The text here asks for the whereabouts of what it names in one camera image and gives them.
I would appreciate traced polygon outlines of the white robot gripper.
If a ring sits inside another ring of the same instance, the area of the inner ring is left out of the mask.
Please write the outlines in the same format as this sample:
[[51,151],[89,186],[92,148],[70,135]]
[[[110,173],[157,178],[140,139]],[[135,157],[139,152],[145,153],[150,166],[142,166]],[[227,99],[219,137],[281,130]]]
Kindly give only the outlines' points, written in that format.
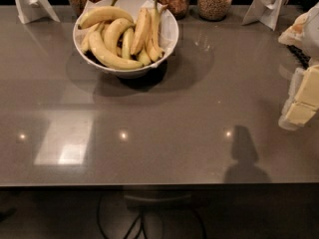
[[280,127],[296,130],[306,125],[319,110],[319,3],[298,16],[278,38],[310,58],[307,70],[297,68],[292,76],[286,100],[278,121]]

